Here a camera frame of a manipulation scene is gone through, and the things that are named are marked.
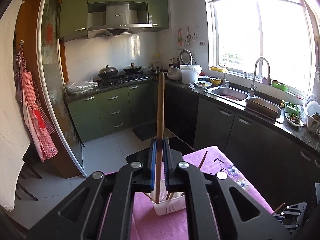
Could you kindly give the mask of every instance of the small faucet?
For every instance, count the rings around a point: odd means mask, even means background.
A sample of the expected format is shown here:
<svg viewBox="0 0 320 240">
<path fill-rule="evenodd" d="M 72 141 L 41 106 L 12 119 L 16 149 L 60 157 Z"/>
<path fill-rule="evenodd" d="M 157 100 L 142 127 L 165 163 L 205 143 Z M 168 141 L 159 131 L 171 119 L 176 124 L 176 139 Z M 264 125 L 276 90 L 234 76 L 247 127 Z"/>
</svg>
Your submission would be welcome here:
<svg viewBox="0 0 320 240">
<path fill-rule="evenodd" d="M 249 93 L 250 93 L 250 96 L 253 97 L 254 95 L 254 91 L 257 89 L 257 87 L 254 85 L 255 81 L 256 81 L 256 73 L 257 73 L 257 66 L 258 66 L 258 63 L 260 60 L 264 59 L 267 63 L 267 66 L 268 66 L 268 78 L 267 78 L 267 83 L 268 85 L 271 85 L 271 78 L 270 78 L 270 65 L 269 65 L 269 62 L 264 58 L 264 57 L 260 57 L 257 59 L 256 61 L 256 65 L 254 66 L 254 74 L 253 74 L 253 81 L 252 81 L 252 85 L 251 85 L 251 88 L 249 89 Z"/>
<path fill-rule="evenodd" d="M 220 65 L 223 64 L 224 65 L 224 78 L 222 79 L 222 87 L 226 87 L 226 65 L 224 63 L 220 63 Z"/>
</svg>

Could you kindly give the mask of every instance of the backsplash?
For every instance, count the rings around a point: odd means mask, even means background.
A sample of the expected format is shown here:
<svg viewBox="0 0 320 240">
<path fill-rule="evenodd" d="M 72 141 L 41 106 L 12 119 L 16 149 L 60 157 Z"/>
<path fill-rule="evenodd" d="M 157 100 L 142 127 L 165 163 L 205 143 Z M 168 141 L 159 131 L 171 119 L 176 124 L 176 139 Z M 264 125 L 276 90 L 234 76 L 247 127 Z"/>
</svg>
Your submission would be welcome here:
<svg viewBox="0 0 320 240">
<path fill-rule="evenodd" d="M 70 81 L 81 81 L 91 76 L 96 80 L 99 79 L 97 73 L 106 65 L 119 69 L 119 74 L 124 74 L 122 69 L 130 63 L 149 67 L 153 56 L 158 54 L 158 33 L 77 39 L 65 42 L 65 51 Z"/>
</svg>

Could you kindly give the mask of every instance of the metal bolt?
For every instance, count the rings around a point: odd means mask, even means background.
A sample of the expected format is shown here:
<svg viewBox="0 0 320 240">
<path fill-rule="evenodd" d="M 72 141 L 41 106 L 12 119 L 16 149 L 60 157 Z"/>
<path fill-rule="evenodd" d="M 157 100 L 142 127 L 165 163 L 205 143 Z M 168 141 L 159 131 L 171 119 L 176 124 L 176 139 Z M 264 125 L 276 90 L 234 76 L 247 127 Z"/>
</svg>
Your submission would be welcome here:
<svg viewBox="0 0 320 240">
<path fill-rule="evenodd" d="M 93 177 L 94 179 L 101 179 L 101 178 L 103 177 L 103 174 L 102 174 L 101 171 L 96 171 L 96 172 L 94 172 L 94 173 L 92 174 L 92 177 Z"/>
<path fill-rule="evenodd" d="M 217 173 L 217 178 L 218 179 L 226 179 L 228 177 L 228 175 L 225 173 L 225 172 L 223 172 L 223 171 L 219 171 L 218 173 Z"/>
<path fill-rule="evenodd" d="M 142 164 L 140 162 L 133 162 L 131 163 L 131 167 L 137 169 L 140 168 L 142 166 Z"/>
<path fill-rule="evenodd" d="M 189 167 L 189 163 L 186 163 L 186 162 L 179 162 L 178 163 L 178 166 L 182 169 L 186 169 Z"/>
</svg>

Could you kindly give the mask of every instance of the white bucket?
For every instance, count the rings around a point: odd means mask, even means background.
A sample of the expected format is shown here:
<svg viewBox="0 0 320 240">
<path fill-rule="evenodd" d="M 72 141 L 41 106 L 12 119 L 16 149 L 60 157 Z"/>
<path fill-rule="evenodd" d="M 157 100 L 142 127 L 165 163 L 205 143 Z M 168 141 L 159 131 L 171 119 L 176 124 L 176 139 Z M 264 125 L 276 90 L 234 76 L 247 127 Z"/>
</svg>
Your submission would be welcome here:
<svg viewBox="0 0 320 240">
<path fill-rule="evenodd" d="M 167 193 L 164 179 L 162 179 L 160 181 L 160 201 L 166 198 Z M 186 208 L 186 201 L 184 196 L 180 196 L 181 193 L 182 192 L 175 192 L 172 199 L 161 201 L 159 204 L 152 201 L 156 214 L 162 216 Z M 151 192 L 151 197 L 153 199 L 156 198 L 156 189 Z"/>
<path fill-rule="evenodd" d="M 201 67 L 199 65 L 180 65 L 182 83 L 188 85 L 198 81 Z"/>
</svg>

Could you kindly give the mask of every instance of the stainless steel range hood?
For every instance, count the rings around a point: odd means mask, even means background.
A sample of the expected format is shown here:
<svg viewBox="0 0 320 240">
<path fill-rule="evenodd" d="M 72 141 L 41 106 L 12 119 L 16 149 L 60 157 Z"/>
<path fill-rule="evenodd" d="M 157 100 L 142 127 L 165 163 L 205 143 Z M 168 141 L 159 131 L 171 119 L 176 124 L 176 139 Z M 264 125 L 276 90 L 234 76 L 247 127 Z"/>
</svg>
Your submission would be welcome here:
<svg viewBox="0 0 320 240">
<path fill-rule="evenodd" d="M 138 23 L 139 13 L 136 10 L 129 10 L 128 2 L 110 2 L 106 4 L 105 12 L 106 25 L 88 28 L 88 39 L 101 35 L 140 33 L 152 27 L 151 24 Z"/>
</svg>

